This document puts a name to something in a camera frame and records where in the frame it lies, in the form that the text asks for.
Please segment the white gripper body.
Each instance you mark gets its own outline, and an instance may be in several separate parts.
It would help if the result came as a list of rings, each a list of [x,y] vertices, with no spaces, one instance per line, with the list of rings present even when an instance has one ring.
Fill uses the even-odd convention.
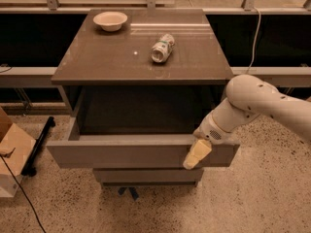
[[[233,128],[218,122],[213,113],[209,113],[193,131],[197,139],[209,141],[212,145],[234,145]]]

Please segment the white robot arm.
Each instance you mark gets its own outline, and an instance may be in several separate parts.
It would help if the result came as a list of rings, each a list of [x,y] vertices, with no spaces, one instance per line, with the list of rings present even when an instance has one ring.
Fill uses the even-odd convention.
[[[271,117],[311,143],[310,102],[287,96],[251,75],[232,78],[225,94],[226,98],[194,130],[195,140],[183,163],[186,169],[193,169],[212,151],[213,145],[232,144],[233,130],[259,115]]]

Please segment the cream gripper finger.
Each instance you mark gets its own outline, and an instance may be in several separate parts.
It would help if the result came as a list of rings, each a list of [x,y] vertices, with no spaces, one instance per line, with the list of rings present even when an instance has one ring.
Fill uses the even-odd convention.
[[[211,151],[212,145],[209,141],[204,139],[196,140],[190,147],[190,151],[183,162],[183,166],[187,170],[193,169]]]

